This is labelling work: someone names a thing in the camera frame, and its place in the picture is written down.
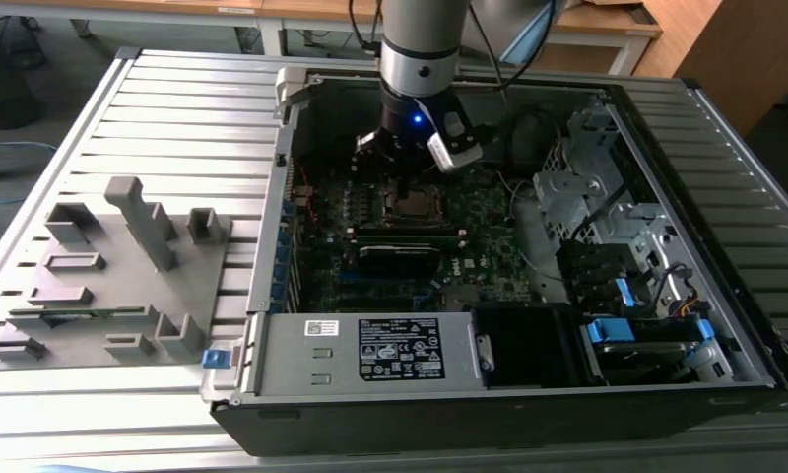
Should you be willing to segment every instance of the trash bin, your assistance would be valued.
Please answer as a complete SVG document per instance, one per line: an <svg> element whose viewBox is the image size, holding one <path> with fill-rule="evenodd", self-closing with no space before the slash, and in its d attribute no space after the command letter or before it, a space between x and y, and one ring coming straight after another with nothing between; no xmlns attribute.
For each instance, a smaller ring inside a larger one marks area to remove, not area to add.
<svg viewBox="0 0 788 473"><path fill-rule="evenodd" d="M13 68L29 70L46 63L36 28L34 19L0 16L0 57Z"/></svg>
<svg viewBox="0 0 788 473"><path fill-rule="evenodd" d="M10 48L6 46L6 38L17 36L16 34L8 36L13 30L9 29L12 18L0 17L2 19L0 20L0 130L12 130L29 125L40 118L44 111L44 106L33 96L22 72L18 70L38 67L45 60L44 54L36 55L33 48L20 47L17 42ZM22 25L21 28L34 38L32 31L28 31Z"/></svg>

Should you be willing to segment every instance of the barcode sticker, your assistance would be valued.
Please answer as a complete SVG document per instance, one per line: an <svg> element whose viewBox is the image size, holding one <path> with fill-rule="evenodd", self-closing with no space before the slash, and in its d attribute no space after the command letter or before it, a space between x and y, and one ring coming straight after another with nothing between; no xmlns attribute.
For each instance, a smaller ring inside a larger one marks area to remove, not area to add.
<svg viewBox="0 0 788 473"><path fill-rule="evenodd" d="M337 337L339 336L339 321L337 320L308 320L307 330L304 330L307 337Z"/></svg>
<svg viewBox="0 0 788 473"><path fill-rule="evenodd" d="M253 15L253 8L219 7L217 10L220 13L237 13L241 15Z"/></svg>

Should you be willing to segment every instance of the motherboard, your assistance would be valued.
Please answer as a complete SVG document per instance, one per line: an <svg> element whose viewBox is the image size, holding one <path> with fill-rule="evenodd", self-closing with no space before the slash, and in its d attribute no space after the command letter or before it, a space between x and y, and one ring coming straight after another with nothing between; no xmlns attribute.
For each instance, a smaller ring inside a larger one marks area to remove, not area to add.
<svg viewBox="0 0 788 473"><path fill-rule="evenodd" d="M295 183L301 311L461 311L532 300L496 169L445 175L428 167L403 179L355 160L343 167L307 159Z"/></svg>

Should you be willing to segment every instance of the power supply label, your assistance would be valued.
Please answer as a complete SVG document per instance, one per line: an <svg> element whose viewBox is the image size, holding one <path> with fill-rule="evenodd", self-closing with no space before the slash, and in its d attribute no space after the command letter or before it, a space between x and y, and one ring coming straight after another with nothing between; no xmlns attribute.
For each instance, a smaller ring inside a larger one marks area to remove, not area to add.
<svg viewBox="0 0 788 473"><path fill-rule="evenodd" d="M361 319L359 376L365 381L443 379L437 318Z"/></svg>

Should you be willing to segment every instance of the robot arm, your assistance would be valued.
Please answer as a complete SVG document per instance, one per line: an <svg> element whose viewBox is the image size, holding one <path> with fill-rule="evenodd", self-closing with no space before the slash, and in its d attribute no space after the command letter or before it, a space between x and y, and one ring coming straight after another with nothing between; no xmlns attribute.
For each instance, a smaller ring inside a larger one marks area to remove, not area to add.
<svg viewBox="0 0 788 473"><path fill-rule="evenodd" d="M508 42L501 57L529 58L513 61L524 63L521 72L563 0L549 0L548 8L543 0L475 2ZM481 145L496 135L492 127L473 126L451 90L469 8L471 0L389 0L383 5L383 117L377 131L360 140L360 150L373 146L401 175L419 171L420 164L425 169L420 156L427 152L443 172L464 167L481 158ZM511 29L521 33L504 31L511 20Z"/></svg>
<svg viewBox="0 0 788 473"><path fill-rule="evenodd" d="M484 127L473 127L451 91L471 0L384 2L383 117L379 151L396 166L427 149L443 172L481 157Z"/></svg>

